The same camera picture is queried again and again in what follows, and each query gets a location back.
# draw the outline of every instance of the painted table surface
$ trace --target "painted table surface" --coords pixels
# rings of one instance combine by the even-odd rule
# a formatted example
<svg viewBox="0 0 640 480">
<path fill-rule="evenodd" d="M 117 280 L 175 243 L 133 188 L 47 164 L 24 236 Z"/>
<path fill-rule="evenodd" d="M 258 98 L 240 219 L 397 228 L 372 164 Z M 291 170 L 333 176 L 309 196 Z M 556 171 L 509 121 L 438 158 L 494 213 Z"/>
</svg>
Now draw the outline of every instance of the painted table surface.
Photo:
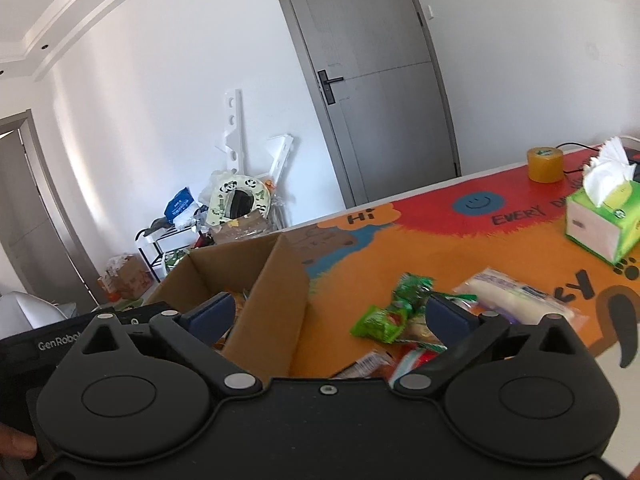
<svg viewBox="0 0 640 480">
<path fill-rule="evenodd" d="M 588 156 L 567 155 L 566 169 Z M 329 377 L 370 351 L 376 344 L 349 330 L 367 307 L 389 302 L 402 273 L 450 292 L 492 267 L 588 316 L 579 335 L 622 407 L 605 457 L 628 474 L 640 462 L 640 247 L 612 267 L 564 236 L 564 197 L 580 173 L 537 184 L 520 166 L 451 182 L 287 232 L 311 278 L 292 376 Z M 620 307 L 620 294 L 630 304 Z"/>
</svg>

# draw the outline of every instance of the doorway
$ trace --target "doorway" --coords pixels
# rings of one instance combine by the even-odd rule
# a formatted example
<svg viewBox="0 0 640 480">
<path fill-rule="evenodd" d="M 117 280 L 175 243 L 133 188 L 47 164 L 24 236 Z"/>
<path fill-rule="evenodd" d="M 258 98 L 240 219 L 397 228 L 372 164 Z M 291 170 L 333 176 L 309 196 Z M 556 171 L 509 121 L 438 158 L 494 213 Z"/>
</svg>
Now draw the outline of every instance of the doorway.
<svg viewBox="0 0 640 480">
<path fill-rule="evenodd" d="M 417 0 L 280 0 L 347 207 L 459 176 Z"/>
<path fill-rule="evenodd" d="M 34 133 L 29 111 L 0 120 L 0 243 L 29 294 L 50 303 L 75 303 L 84 314 L 103 303 L 101 291 L 95 290 L 98 273 L 65 224 Z"/>
</svg>

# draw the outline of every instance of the door frame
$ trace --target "door frame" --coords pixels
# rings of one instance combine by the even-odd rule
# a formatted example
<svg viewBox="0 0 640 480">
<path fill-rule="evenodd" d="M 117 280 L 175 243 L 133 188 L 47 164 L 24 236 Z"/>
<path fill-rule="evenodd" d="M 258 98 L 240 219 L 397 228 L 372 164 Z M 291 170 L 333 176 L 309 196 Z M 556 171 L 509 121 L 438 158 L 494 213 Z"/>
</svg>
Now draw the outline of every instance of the door frame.
<svg viewBox="0 0 640 480">
<path fill-rule="evenodd" d="M 33 122 L 31 109 L 0 119 L 0 134 L 14 130 L 19 130 L 20 132 L 20 138 L 24 143 L 27 165 L 31 171 L 35 185 L 38 188 L 38 192 L 42 197 L 42 203 L 51 219 L 53 227 L 60 237 L 60 241 L 62 241 L 69 260 L 76 268 L 80 279 L 84 281 L 94 300 L 96 300 L 96 305 L 107 303 L 105 293 L 98 285 L 100 274 L 84 249 L 76 230 L 73 228 L 71 220 L 66 213 L 66 209 L 53 183 L 44 152 L 42 151 L 40 139 L 36 132 L 35 123 Z M 18 273 L 20 280 L 24 281 L 24 277 L 20 276 L 20 274 L 21 272 Z M 31 285 L 25 282 L 23 282 L 23 285 L 29 292 Z"/>
<path fill-rule="evenodd" d="M 320 83 L 316 78 L 316 72 L 311 61 L 311 56 L 308 52 L 308 49 L 306 48 L 305 39 L 302 35 L 302 30 L 300 29 L 300 24 L 298 23 L 298 18 L 296 17 L 292 1 L 279 0 L 279 2 L 280 7 L 282 8 L 282 12 L 284 13 L 284 18 L 287 22 L 287 27 L 289 28 L 289 33 L 291 34 L 291 39 L 293 40 L 293 46 L 295 47 L 296 54 L 298 55 L 300 66 L 302 67 L 302 73 L 305 77 L 306 86 L 308 87 L 309 93 L 311 95 L 311 101 L 314 104 L 316 115 L 318 116 L 320 129 L 322 130 L 322 134 L 329 151 L 329 157 L 331 158 L 331 162 L 334 165 L 335 176 L 338 179 L 338 185 L 340 187 L 340 192 L 342 193 L 344 204 L 347 209 L 350 209 L 352 207 L 355 207 L 356 203 L 347 176 L 347 171 L 344 167 L 344 161 L 342 160 L 342 155 L 340 154 L 340 149 L 338 148 L 338 140 L 335 137 L 334 128 L 332 126 L 331 119 L 329 118 L 329 110 L 327 110 L 324 97 L 322 96 L 322 87 L 320 86 Z M 424 13 L 422 12 L 420 1 L 412 0 L 412 2 L 414 3 L 416 13 L 420 16 L 420 21 L 422 23 L 422 33 L 424 34 L 424 38 L 427 43 L 427 50 L 429 51 L 431 62 L 433 63 L 436 81 L 440 90 L 440 97 L 442 99 L 442 107 L 444 109 L 445 120 L 447 123 L 447 131 L 449 133 L 449 142 L 451 144 L 451 152 L 453 154 L 453 164 L 456 176 L 461 176 L 462 172 L 460 169 L 458 144 L 456 142 L 456 134 L 453 126 L 453 119 L 451 117 L 451 110 L 449 107 L 449 98 L 447 97 L 447 92 L 445 90 L 442 71 L 440 70 L 435 47 L 433 45 L 433 40 L 431 39 L 431 33 L 429 32 L 427 20 L 425 19 Z"/>
</svg>

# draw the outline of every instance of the black cable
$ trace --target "black cable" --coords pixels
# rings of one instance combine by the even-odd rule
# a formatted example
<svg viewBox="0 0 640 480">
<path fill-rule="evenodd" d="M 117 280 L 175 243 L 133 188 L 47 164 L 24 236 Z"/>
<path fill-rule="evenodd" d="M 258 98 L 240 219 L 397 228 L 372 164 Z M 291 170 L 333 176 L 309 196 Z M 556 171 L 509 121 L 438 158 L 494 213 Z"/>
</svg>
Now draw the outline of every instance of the black cable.
<svg viewBox="0 0 640 480">
<path fill-rule="evenodd" d="M 562 144 L 558 144 L 556 148 L 562 148 L 563 146 L 580 146 L 581 148 L 586 148 L 587 150 L 591 150 L 592 152 L 599 152 L 598 148 L 592 148 L 591 146 L 587 146 L 586 144 L 580 144 L 580 142 L 564 142 Z"/>
<path fill-rule="evenodd" d="M 587 146 L 586 144 L 580 144 L 580 142 L 563 142 L 562 144 L 558 144 L 556 146 L 556 149 L 562 148 L 563 146 L 580 146 L 581 148 L 586 148 L 587 150 L 591 150 L 592 152 L 599 152 L 600 151 L 597 148 L 592 148 L 591 146 Z M 579 173 L 581 171 L 582 171 L 582 169 L 580 168 L 578 170 L 563 171 L 563 173 L 565 175 L 569 175 L 569 174 L 572 174 L 572 173 Z"/>
</svg>

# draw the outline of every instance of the gray door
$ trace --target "gray door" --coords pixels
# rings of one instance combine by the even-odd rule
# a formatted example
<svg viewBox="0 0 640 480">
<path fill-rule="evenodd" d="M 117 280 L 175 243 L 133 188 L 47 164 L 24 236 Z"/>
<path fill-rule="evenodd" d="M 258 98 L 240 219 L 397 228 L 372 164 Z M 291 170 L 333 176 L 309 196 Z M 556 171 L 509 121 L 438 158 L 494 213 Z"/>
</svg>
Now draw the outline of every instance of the gray door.
<svg viewBox="0 0 640 480">
<path fill-rule="evenodd" d="M 356 204 L 455 177 L 452 133 L 413 1 L 290 1 L 321 91 L 322 71 L 344 78 L 322 94 Z"/>
<path fill-rule="evenodd" d="M 18 130 L 0 137 L 0 242 L 24 288 L 51 303 L 96 306 L 42 203 Z"/>
</svg>

